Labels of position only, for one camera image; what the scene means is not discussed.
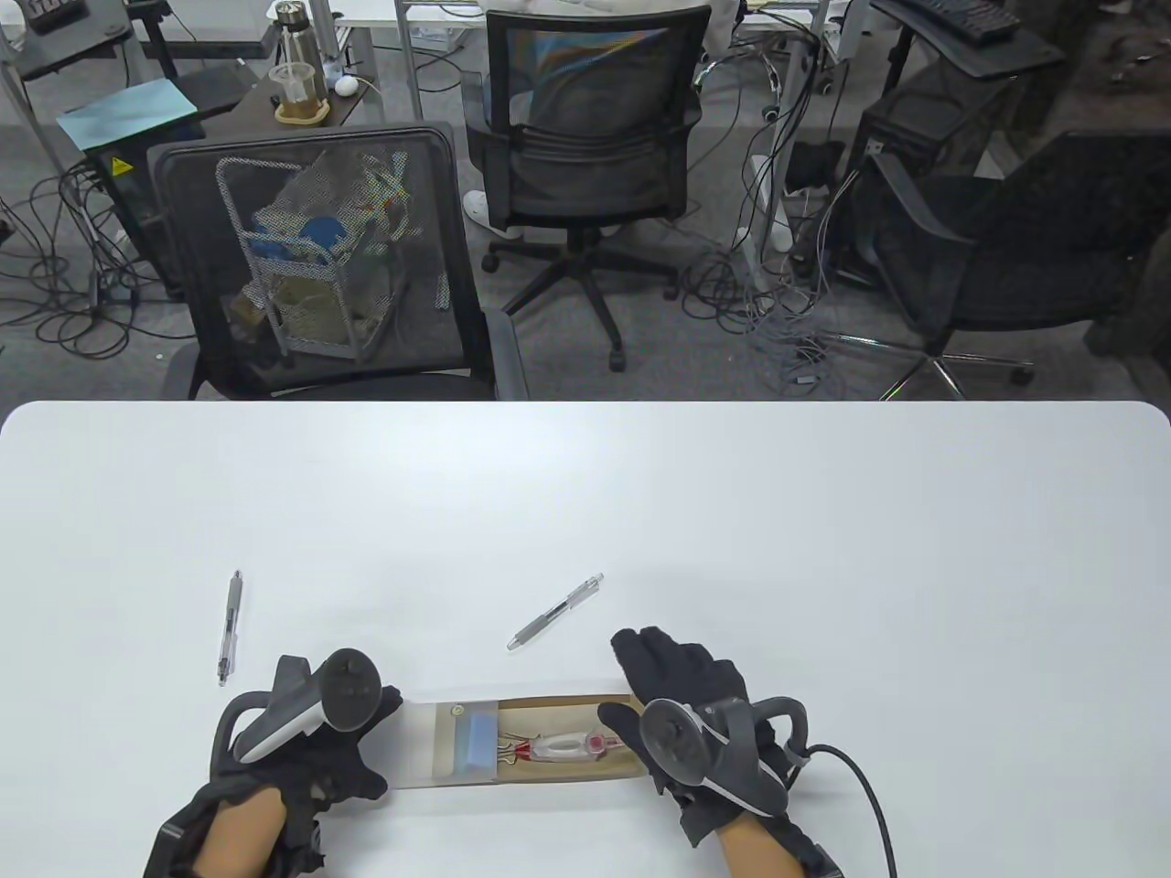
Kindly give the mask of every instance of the chair backrest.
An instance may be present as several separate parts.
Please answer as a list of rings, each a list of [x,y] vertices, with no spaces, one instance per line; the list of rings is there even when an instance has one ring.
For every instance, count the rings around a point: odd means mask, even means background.
[[[152,171],[220,392],[461,368],[491,379],[450,129],[184,143],[152,153]]]
[[[957,308],[1056,325],[1121,306],[1171,213],[1171,131],[1071,131],[973,208]]]
[[[710,15],[707,6],[573,19],[489,12],[489,212],[563,227],[682,215]]]

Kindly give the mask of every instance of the wire basket cart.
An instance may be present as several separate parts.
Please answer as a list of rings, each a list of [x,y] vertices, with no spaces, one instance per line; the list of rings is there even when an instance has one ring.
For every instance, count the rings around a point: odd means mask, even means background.
[[[405,152],[326,150],[311,164],[230,156],[215,181],[281,354],[362,362],[378,345],[408,273],[399,242],[412,228]],[[245,222],[228,183],[245,167],[288,171],[287,183]],[[440,307],[437,294],[437,307]]]

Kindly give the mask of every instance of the silver pen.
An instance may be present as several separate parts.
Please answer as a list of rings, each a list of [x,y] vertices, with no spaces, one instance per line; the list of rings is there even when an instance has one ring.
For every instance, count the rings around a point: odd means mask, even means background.
[[[215,675],[220,686],[227,682],[227,675],[235,668],[235,629],[240,622],[240,598],[244,595],[244,579],[237,570],[227,587],[227,610],[224,615],[224,639],[220,640],[220,657],[215,663]]]
[[[547,610],[528,623],[525,627],[516,632],[516,636],[508,642],[508,650],[515,650],[518,646],[523,646],[537,633],[545,631],[553,620],[569,610],[573,610],[577,604],[588,598],[590,595],[597,591],[597,587],[602,584],[604,577],[602,574],[597,576],[589,577],[586,582],[578,585],[576,589],[566,595],[566,599],[560,604],[554,606],[552,610]]]

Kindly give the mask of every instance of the blue object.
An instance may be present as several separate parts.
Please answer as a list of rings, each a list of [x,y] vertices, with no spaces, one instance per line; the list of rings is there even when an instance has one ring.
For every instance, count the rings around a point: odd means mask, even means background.
[[[255,219],[252,222],[254,232],[262,235],[272,234],[265,227],[265,224],[258,222]],[[314,217],[301,226],[299,236],[307,241],[313,241],[322,249],[333,251],[334,245],[347,236],[347,232],[345,226],[334,217]],[[300,261],[289,252],[288,247],[276,241],[251,241],[248,246],[261,259],[282,259],[288,262]],[[326,265],[327,260],[324,256],[317,256],[317,262]]]
[[[57,124],[84,152],[194,115],[196,105],[173,82],[151,80],[59,116]]]
[[[334,217],[314,217],[301,226],[301,236],[330,251],[335,243],[345,238],[345,227]]]
[[[494,774],[497,770],[497,718],[473,713],[456,728],[456,774]]]

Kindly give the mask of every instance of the black mesh chair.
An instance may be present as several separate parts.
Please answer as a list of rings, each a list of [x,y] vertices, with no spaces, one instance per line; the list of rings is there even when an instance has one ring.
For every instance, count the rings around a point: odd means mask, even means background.
[[[238,399],[527,398],[512,321],[477,297],[450,129],[203,140],[151,160],[198,337],[164,397],[206,382]]]
[[[600,246],[602,226],[687,207],[687,133],[699,121],[692,87],[708,7],[656,15],[557,19],[489,12],[488,78],[465,74],[467,145],[484,174],[495,228],[567,229],[567,243],[494,241],[498,253],[552,265],[513,299],[515,314],[562,277],[576,280],[610,337],[610,369],[622,371],[622,336],[594,270],[662,277],[667,299],[678,273]]]
[[[1102,321],[1135,290],[1171,213],[1171,132],[1069,132],[1005,180],[912,180],[893,155],[871,156],[855,190],[857,249],[878,269],[915,348],[828,334],[864,349],[913,354],[890,399],[924,368],[964,399],[956,364],[1033,363],[946,350],[957,330],[1046,329]]]

